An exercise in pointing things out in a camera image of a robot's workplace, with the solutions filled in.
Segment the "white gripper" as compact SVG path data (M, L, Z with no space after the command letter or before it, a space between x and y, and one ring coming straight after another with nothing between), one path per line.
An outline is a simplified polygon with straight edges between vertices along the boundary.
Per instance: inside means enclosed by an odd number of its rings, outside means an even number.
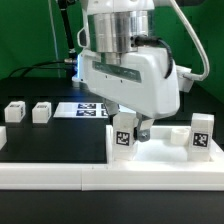
M166 78L165 49L125 53L120 65L103 63L99 53L87 49L82 51L80 59L80 76L92 93L106 98L103 104L109 117L119 112L118 104L138 112L138 141L150 139L153 119L173 116L179 110L179 92L185 90L180 73L190 69L173 63L172 72Z

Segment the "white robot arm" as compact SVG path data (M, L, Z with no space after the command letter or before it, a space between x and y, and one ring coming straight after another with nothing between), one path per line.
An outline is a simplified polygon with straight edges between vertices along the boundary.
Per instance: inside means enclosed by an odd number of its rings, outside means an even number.
M176 0L79 0L83 28L77 34L80 77L105 99L110 116L120 105L137 112L134 138L150 139L155 119L176 114L186 84L210 70L204 48ZM171 7L195 44L204 71L194 74L175 64L170 46L154 32L154 12Z

